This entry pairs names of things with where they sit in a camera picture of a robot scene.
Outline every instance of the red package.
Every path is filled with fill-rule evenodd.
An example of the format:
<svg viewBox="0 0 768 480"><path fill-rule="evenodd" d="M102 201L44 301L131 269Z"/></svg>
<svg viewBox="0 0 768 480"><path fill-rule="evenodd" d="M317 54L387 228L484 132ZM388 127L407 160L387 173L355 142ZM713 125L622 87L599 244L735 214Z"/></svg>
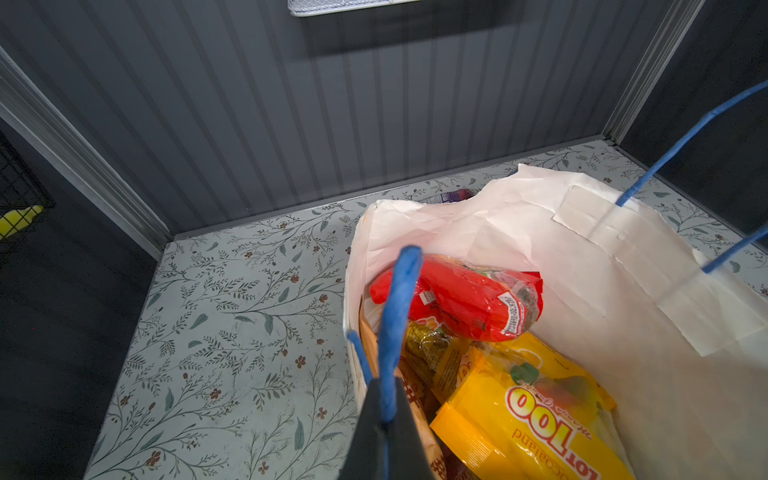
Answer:
<svg viewBox="0 0 768 480"><path fill-rule="evenodd" d="M375 303L386 301L391 283L391 270L373 281L370 292ZM520 336L541 315L542 287L537 272L469 266L441 255L427 255L409 318L416 321L434 316L455 335L503 342Z"/></svg>

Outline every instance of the leaf pattern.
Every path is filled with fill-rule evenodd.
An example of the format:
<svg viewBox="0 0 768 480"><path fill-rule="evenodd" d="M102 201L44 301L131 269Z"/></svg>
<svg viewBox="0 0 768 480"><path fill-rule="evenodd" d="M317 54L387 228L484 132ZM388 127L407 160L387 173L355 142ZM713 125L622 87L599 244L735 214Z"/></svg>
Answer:
<svg viewBox="0 0 768 480"><path fill-rule="evenodd" d="M644 172L592 141L171 242L84 479L337 478L357 417L341 314L358 219L380 199L479 190L521 161L618 190ZM740 239L658 180L637 198L710 257ZM768 297L761 250L730 270Z"/></svg>

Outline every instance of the yellow package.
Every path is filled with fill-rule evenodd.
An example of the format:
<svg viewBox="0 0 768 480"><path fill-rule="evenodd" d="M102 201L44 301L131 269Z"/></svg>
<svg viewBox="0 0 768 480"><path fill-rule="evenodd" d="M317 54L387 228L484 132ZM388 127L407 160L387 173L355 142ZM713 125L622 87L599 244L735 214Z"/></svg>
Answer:
<svg viewBox="0 0 768 480"><path fill-rule="evenodd" d="M458 368L471 342L408 322L402 358L432 390L438 402L443 403L456 388Z"/></svg>
<svg viewBox="0 0 768 480"><path fill-rule="evenodd" d="M584 369L526 335L470 349L460 386L432 421L437 436L482 480L633 478L609 412L613 399Z"/></svg>

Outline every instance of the blue handle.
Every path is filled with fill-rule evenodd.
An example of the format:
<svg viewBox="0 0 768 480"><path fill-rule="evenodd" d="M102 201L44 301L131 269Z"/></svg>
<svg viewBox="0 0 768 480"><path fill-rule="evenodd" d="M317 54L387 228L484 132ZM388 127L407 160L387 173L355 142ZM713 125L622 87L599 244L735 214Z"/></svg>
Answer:
<svg viewBox="0 0 768 480"><path fill-rule="evenodd" d="M728 110L729 108L733 107L735 104L742 101L744 98L749 97L752 94L757 93L760 90L763 90L764 88L768 87L768 80L764 81L763 83L759 83L755 85L752 88L747 88L745 91L741 92L737 96L731 98L729 101L719 105L717 108L714 108L712 111L704 115L701 120L699 120L699 123L695 124L693 128L691 128L688 133L686 133L680 140L677 141L675 145L670 148L666 154L664 154L658 162L654 166L648 169L645 174L640 177L629 189L624 192L621 197L619 197L618 200L616 200L616 204L619 207L623 207L625 203L627 203L627 200L632 198L648 181L650 181L651 178L656 174L656 172L659 171L660 168L662 168L669 160L674 157L678 151L686 144L688 141L693 138L699 131L701 131L702 128L704 128L705 125L710 123L717 115L723 113L724 111ZM712 273L713 270L715 270L717 267L723 265L725 262L727 262L731 257L736 255L741 249L746 247L752 242L756 242L762 237L765 237L768 235L768 225L765 227L759 229L757 232L753 233L752 235L749 235L747 238L741 240L736 245L733 245L731 248L726 250L725 252L721 253L721 255L718 256L718 258L712 260L707 265L705 265L702 270L705 273Z"/></svg>
<svg viewBox="0 0 768 480"><path fill-rule="evenodd" d="M392 272L382 328L379 331L379 407L382 424L395 418L395 367L400 360L402 338L406 334L408 310L411 307L416 280L422 271L424 256L422 249L413 245L400 250L400 256Z"/></svg>
<svg viewBox="0 0 768 480"><path fill-rule="evenodd" d="M352 330L346 334L346 338L348 338L349 341L352 342L352 345L355 347L357 358L360 360L360 368L362 368L362 377L366 381L366 385L370 385L371 380L373 380L373 373L371 372L371 365L368 364L368 356L366 355L366 351L362 347L360 335L358 335L355 330Z"/></svg>

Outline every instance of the wire basket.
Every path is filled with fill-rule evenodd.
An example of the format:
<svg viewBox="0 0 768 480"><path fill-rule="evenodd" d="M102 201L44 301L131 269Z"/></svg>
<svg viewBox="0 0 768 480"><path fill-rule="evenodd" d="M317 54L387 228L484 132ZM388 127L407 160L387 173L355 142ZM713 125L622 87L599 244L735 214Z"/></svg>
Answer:
<svg viewBox="0 0 768 480"><path fill-rule="evenodd" d="M295 17L309 17L358 8L380 7L416 0L288 0L288 9Z"/></svg>
<svg viewBox="0 0 768 480"><path fill-rule="evenodd" d="M0 267L53 206L51 196L0 132Z"/></svg>

